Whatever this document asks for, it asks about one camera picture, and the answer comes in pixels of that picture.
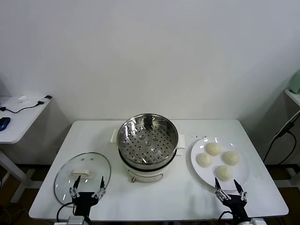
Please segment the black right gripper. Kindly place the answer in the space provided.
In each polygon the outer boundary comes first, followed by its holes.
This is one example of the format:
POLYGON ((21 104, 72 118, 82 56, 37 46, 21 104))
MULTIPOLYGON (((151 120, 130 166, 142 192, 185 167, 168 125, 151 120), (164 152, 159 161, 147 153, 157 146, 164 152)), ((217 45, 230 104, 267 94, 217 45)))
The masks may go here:
POLYGON ((234 184, 239 195, 228 195, 224 190, 222 190, 217 178, 215 178, 215 195, 224 206, 231 210, 233 218, 248 218, 244 208, 247 204, 247 192, 243 190, 237 180, 234 180, 234 184))

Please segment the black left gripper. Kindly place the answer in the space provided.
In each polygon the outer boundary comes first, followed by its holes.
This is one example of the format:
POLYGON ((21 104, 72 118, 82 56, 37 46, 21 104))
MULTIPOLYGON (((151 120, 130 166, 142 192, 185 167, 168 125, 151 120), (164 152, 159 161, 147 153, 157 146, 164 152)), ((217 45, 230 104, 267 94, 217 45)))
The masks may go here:
POLYGON ((74 215, 75 216, 89 216, 90 209, 92 206, 98 204, 98 199, 101 199, 106 193, 104 177, 102 177, 100 182, 99 190, 94 192, 79 192, 77 191, 80 183, 81 175, 78 176, 73 186, 69 189, 72 203, 75 206, 74 215))

